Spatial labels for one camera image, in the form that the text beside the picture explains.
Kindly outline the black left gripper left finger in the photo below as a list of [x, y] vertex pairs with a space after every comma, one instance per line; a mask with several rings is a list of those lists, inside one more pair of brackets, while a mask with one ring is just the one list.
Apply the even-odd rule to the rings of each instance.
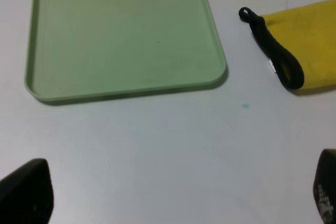
[[1, 179], [1, 223], [49, 223], [53, 208], [46, 159], [32, 159]]

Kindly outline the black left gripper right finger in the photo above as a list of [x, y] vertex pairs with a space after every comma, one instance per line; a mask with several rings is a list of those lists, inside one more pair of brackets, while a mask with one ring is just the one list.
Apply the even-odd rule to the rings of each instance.
[[313, 196], [323, 223], [335, 223], [335, 149], [324, 149], [318, 160]]

